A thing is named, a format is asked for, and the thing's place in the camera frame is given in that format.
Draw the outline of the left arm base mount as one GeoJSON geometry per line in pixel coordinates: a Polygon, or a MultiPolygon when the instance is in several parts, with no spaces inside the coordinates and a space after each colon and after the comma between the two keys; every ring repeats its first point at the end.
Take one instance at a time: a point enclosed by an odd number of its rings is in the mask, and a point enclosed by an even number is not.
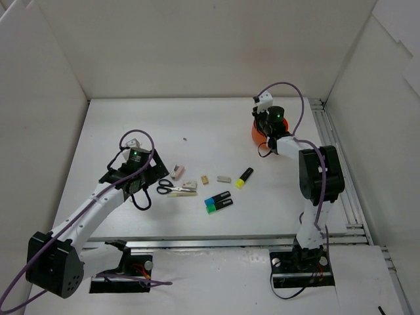
{"type": "Polygon", "coordinates": [[[121,276],[151,279],[153,256],[151,253],[135,253],[124,241],[106,242],[123,252],[119,265],[115,269],[105,270],[105,274],[118,275],[116,278],[101,277],[91,280],[90,294],[105,293],[149,293],[152,285],[144,281],[136,282],[121,276]]]}

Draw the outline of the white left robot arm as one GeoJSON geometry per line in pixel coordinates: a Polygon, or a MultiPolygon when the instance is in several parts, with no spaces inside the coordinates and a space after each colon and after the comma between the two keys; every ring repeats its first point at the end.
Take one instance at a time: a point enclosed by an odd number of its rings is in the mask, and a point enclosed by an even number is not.
{"type": "Polygon", "coordinates": [[[26,280],[66,299],[86,278],[126,274],[131,268],[131,251],[125,241],[106,241],[88,251],[83,247],[110,213],[168,174],[156,150],[130,148],[121,167],[108,166],[94,192],[62,224],[31,237],[26,280]]]}

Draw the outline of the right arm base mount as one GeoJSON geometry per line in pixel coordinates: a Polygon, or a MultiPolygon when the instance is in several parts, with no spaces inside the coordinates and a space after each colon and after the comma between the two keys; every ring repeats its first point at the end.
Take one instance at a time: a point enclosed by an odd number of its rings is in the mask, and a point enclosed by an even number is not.
{"type": "Polygon", "coordinates": [[[275,289],[335,286],[325,250],[317,257],[305,261],[298,261],[292,251],[271,251],[269,255],[272,284],[275,289]]]}

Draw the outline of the yellow slim highlighter pen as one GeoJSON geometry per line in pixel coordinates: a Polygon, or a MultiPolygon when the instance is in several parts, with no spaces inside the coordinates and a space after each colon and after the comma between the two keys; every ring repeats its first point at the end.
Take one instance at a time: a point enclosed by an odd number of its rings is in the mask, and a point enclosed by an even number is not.
{"type": "Polygon", "coordinates": [[[197,196],[197,192],[171,192],[170,194],[167,194],[167,197],[169,198],[179,198],[179,197],[192,197],[197,196]]]}

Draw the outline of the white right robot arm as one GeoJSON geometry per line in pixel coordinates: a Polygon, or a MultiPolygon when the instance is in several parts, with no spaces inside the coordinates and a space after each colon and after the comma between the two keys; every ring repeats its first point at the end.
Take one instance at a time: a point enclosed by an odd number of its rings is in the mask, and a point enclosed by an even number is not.
{"type": "Polygon", "coordinates": [[[298,162],[299,188],[306,203],[290,261],[297,270],[306,270],[323,251],[329,212],[345,189],[337,149],[317,146],[289,133],[280,106],[263,110],[255,106],[252,115],[256,130],[266,137],[269,151],[298,162]]]}

